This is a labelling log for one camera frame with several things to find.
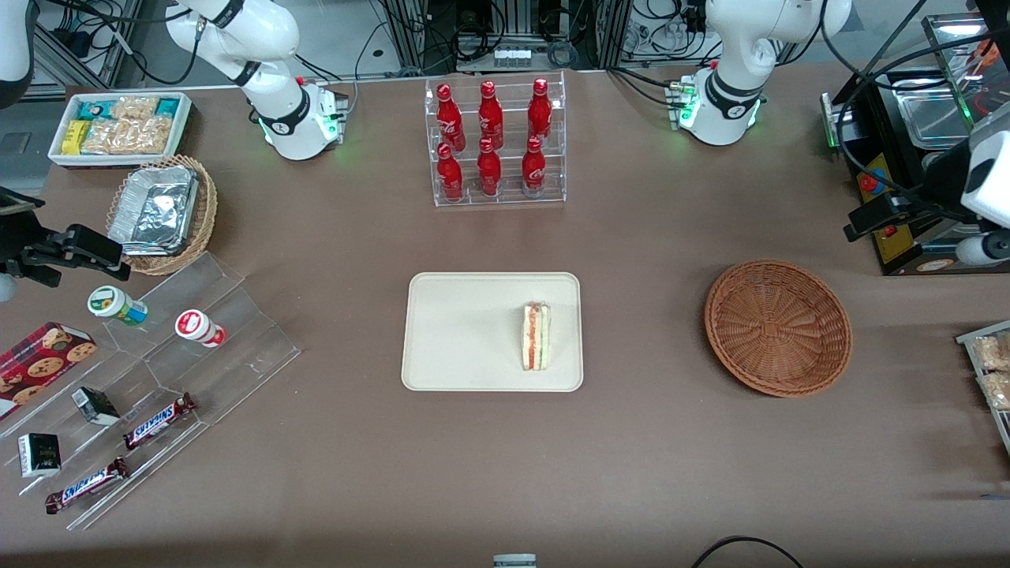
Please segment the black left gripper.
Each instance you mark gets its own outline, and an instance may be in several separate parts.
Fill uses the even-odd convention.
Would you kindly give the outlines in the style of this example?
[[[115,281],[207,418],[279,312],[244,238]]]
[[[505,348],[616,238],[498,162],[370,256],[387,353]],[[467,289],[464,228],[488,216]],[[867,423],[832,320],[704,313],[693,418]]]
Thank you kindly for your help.
[[[934,152],[930,162],[923,167],[921,182],[910,189],[910,197],[883,192],[870,198],[848,212],[844,236],[848,242],[855,242],[895,223],[923,223],[934,219],[977,224],[978,215],[962,205],[970,161],[969,144]]]

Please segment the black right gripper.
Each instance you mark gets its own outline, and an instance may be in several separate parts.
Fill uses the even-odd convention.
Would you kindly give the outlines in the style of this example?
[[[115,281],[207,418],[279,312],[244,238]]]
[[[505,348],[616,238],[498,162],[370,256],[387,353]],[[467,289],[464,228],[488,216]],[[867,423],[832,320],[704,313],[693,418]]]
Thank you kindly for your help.
[[[83,224],[64,231],[41,226],[35,213],[1,216],[1,273],[58,287],[62,273],[52,266],[87,268],[120,282],[129,281],[131,268],[122,261],[122,245]]]

